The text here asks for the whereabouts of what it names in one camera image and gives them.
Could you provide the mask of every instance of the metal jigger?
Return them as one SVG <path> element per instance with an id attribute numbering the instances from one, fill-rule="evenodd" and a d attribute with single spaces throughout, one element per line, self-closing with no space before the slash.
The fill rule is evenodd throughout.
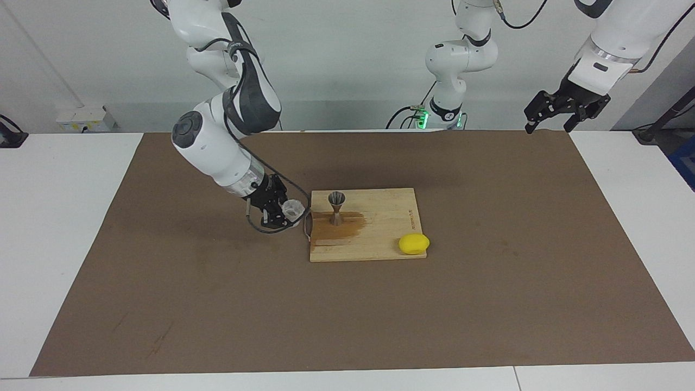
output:
<path id="1" fill-rule="evenodd" d="M 330 202 L 333 207 L 333 216 L 331 216 L 331 224 L 338 226 L 343 223 L 343 217 L 341 216 L 341 207 L 345 203 L 345 194 L 340 191 L 334 191 L 328 196 L 328 202 Z"/>

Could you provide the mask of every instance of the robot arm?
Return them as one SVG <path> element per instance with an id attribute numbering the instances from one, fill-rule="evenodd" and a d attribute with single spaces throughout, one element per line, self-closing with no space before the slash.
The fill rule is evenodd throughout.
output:
<path id="1" fill-rule="evenodd" d="M 610 102 L 608 92 L 627 75 L 693 4 L 692 0 L 596 0 L 588 6 L 575 0 L 596 28 L 577 53 L 575 62 L 553 93 L 540 91 L 524 110 L 531 134 L 541 121 L 570 113 L 564 128 L 598 117 Z"/>
<path id="2" fill-rule="evenodd" d="M 497 44 L 491 38 L 495 16 L 492 0 L 461 0 L 456 25 L 463 39 L 436 44 L 427 52 L 427 69 L 436 77 L 430 101 L 435 127 L 457 126 L 466 94 L 461 74 L 486 70 L 497 61 Z"/>
<path id="3" fill-rule="evenodd" d="M 260 209 L 263 227 L 292 226 L 299 219 L 286 216 L 286 187 L 239 145 L 240 139 L 275 127 L 281 112 L 248 34 L 230 12 L 240 0 L 151 2 L 188 43 L 193 69 L 222 91 L 179 119 L 172 130 L 174 147 L 221 187 Z M 302 212 L 295 210 L 293 217 Z"/>

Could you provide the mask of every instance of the power outlet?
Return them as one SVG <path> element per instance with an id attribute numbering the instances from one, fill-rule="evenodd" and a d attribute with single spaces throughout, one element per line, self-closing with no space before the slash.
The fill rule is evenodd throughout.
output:
<path id="1" fill-rule="evenodd" d="M 106 107 L 76 109 L 58 114 L 56 122 L 60 130 L 67 133 L 108 133 L 113 131 L 116 121 Z"/>

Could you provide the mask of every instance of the cutting board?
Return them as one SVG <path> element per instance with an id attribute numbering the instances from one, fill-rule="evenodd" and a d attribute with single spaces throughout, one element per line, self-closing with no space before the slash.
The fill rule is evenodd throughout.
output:
<path id="1" fill-rule="evenodd" d="M 343 223 L 330 223 L 333 209 L 328 195 L 333 190 L 311 192 L 311 262 L 348 262 L 423 259 L 427 253 L 405 255 L 398 239 L 423 233 L 415 190 L 340 190 Z"/>

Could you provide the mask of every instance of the brown paper mat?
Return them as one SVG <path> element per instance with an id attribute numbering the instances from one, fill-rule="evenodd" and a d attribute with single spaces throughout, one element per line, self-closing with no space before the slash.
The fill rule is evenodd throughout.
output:
<path id="1" fill-rule="evenodd" d="M 311 264 L 147 134 L 32 376 L 695 360 L 564 133 L 247 144 L 307 191 L 414 187 L 428 259 Z"/>

